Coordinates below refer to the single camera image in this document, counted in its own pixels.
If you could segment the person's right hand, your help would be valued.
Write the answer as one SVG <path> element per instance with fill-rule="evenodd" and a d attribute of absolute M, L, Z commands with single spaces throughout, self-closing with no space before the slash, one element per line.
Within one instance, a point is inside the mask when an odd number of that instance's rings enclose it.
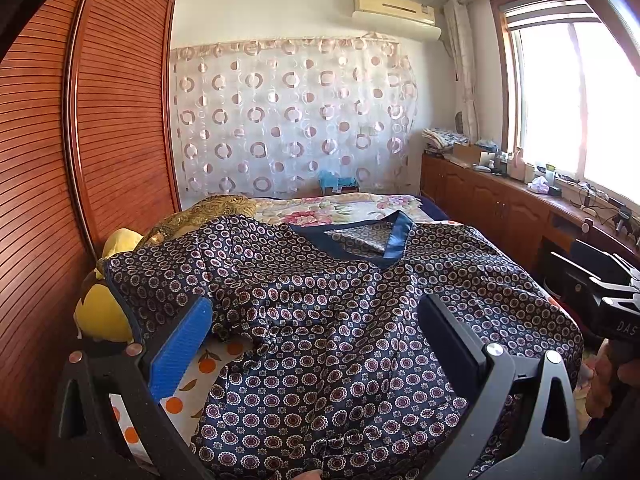
<path fill-rule="evenodd" d="M 617 378 L 622 384 L 638 389 L 640 386 L 640 362 L 633 360 L 614 366 L 608 358 L 610 344 L 605 339 L 594 364 L 590 389 L 586 397 L 586 412 L 591 418 L 601 418 L 612 403 L 612 387 Z"/>

